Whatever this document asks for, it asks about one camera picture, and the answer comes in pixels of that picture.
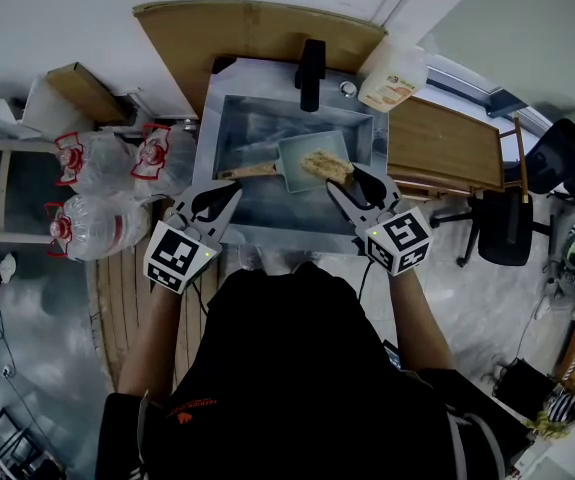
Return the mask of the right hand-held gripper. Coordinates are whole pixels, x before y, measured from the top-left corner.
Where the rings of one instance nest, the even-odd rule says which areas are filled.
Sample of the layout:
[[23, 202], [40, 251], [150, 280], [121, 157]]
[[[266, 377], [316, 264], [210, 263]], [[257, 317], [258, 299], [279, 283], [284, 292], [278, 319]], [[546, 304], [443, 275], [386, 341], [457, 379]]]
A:
[[365, 202], [334, 180], [328, 179], [325, 185], [330, 199], [348, 222], [371, 226], [362, 236], [365, 255], [390, 276], [421, 264], [430, 251], [432, 232], [420, 209], [411, 207], [388, 219], [379, 217], [375, 223], [375, 207], [393, 209], [400, 202], [398, 186], [387, 173], [379, 173], [366, 164], [354, 164], [352, 176]]

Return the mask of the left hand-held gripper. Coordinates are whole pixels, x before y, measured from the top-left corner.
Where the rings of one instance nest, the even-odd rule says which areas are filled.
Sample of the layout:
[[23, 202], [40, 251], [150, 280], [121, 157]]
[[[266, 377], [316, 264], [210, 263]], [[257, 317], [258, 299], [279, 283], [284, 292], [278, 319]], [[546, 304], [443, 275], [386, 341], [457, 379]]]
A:
[[220, 243], [241, 200], [236, 180], [207, 180], [188, 187], [156, 223], [143, 259], [143, 274], [182, 294], [222, 252]]

